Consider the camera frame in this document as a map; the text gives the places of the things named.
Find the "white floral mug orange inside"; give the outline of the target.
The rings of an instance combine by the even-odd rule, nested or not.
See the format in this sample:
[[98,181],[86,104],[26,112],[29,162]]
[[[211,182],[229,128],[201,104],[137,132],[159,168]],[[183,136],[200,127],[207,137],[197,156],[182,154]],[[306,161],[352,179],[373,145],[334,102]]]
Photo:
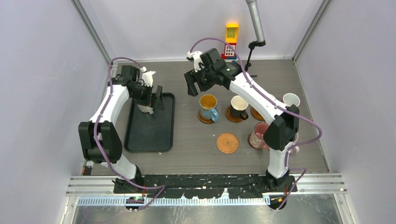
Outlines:
[[151,108],[149,106],[138,105],[138,108],[143,113],[154,114],[153,108]]

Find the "black plastic tray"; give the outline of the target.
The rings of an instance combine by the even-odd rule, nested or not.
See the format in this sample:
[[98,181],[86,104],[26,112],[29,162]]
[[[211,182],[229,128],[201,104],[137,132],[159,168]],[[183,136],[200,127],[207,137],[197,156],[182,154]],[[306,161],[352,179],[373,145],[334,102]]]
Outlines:
[[132,103],[124,148],[128,152],[167,152],[173,146],[175,95],[162,93],[164,110],[153,114],[140,111]]

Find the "blue mug orange inside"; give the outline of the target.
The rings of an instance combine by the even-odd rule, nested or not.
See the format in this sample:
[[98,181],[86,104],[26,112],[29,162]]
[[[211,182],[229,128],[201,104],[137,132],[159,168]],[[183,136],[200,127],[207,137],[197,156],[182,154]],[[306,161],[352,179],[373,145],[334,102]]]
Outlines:
[[217,106],[217,99],[215,98],[214,95],[211,94],[205,94],[201,96],[199,99],[199,110],[201,111],[201,114],[204,118],[209,119],[209,115],[206,114],[206,112],[211,112],[212,113],[212,120],[216,123],[219,121],[219,113],[216,109]]

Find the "brown wooden coaster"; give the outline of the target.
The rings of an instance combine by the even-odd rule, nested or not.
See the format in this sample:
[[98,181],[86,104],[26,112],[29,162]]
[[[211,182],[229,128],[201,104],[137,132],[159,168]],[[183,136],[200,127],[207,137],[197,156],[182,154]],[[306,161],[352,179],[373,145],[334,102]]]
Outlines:
[[243,119],[241,119],[241,118],[235,118],[235,117],[233,117],[233,116],[231,115],[230,110],[231,110],[231,106],[229,105],[229,106],[226,108],[226,112],[225,112],[226,118],[227,118],[229,121],[231,121],[231,122],[233,122],[233,123],[240,123],[240,122],[243,121]]
[[212,124],[212,123],[214,123],[214,121],[213,121],[212,118],[211,118],[212,113],[211,113],[211,112],[206,112],[206,114],[209,115],[209,117],[210,117],[209,119],[204,118],[204,117],[202,116],[202,114],[201,114],[201,111],[199,110],[199,111],[198,111],[198,120],[199,120],[200,122],[204,123],[204,124]]
[[265,121],[263,116],[253,107],[251,107],[251,114],[252,116],[258,121]]

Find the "cream white mug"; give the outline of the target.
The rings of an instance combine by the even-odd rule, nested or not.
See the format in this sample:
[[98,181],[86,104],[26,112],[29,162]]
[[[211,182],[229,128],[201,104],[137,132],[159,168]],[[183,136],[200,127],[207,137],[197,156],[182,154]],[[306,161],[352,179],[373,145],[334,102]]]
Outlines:
[[249,103],[244,100],[241,96],[234,96],[230,102],[230,114],[235,119],[247,120],[248,114],[246,109]]

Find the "black tripod microphone stand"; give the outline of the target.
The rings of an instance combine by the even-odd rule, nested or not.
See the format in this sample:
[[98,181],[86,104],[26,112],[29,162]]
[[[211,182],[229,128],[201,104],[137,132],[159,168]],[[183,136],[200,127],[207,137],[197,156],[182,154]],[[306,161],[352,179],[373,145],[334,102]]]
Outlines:
[[252,42],[250,42],[250,44],[248,45],[249,54],[248,54],[248,58],[247,58],[247,62],[246,62],[245,68],[244,68],[245,72],[248,72],[248,69],[252,66],[250,60],[251,60],[251,56],[252,56],[253,50],[256,47],[263,47],[265,45],[266,45],[266,41],[262,41],[262,42],[252,41]]

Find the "woven rattan coaster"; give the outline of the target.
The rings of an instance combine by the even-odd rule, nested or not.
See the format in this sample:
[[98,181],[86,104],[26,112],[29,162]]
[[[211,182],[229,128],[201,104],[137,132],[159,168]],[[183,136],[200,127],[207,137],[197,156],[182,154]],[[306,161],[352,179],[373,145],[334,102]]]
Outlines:
[[238,149],[239,141],[235,135],[223,133],[217,138],[216,146],[222,153],[232,154]]

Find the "pink mug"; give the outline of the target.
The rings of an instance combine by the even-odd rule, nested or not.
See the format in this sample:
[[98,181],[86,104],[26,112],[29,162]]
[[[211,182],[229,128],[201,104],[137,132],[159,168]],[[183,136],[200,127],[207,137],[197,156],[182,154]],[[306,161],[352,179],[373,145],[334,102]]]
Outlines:
[[257,123],[248,137],[248,143],[252,148],[265,149],[269,151],[269,146],[264,140],[264,134],[269,125],[266,122]]

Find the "white mug terracotta handle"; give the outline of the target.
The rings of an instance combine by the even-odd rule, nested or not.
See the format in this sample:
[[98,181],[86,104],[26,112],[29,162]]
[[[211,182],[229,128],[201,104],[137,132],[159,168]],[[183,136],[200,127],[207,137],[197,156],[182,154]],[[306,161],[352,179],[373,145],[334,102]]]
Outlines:
[[294,93],[286,93],[283,96],[283,102],[287,106],[295,105],[298,107],[301,103],[301,100],[300,100],[299,96]]

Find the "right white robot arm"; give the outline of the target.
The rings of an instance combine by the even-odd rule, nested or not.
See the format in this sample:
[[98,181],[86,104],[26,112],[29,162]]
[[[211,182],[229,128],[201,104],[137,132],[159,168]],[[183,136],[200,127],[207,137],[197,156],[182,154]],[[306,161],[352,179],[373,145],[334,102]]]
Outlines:
[[190,96],[195,97],[214,85],[223,86],[247,101],[269,125],[263,135],[269,147],[264,181],[271,191],[279,191],[290,174],[285,165],[286,150],[298,132],[298,107],[286,106],[273,98],[245,72],[241,61],[227,63],[215,48],[204,53],[188,52],[186,58],[194,63],[194,68],[184,75]]

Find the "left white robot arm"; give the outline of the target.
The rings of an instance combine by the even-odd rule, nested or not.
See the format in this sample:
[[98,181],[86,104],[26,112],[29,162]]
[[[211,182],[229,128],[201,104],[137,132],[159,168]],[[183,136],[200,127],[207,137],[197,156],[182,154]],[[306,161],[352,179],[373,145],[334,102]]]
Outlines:
[[116,131],[116,121],[128,99],[153,110],[164,109],[161,97],[162,87],[152,93],[155,71],[145,67],[132,67],[131,71],[109,77],[106,97],[89,121],[78,125],[78,134],[83,156],[87,161],[100,164],[125,181],[125,187],[132,193],[146,189],[140,169],[124,155],[122,142]]

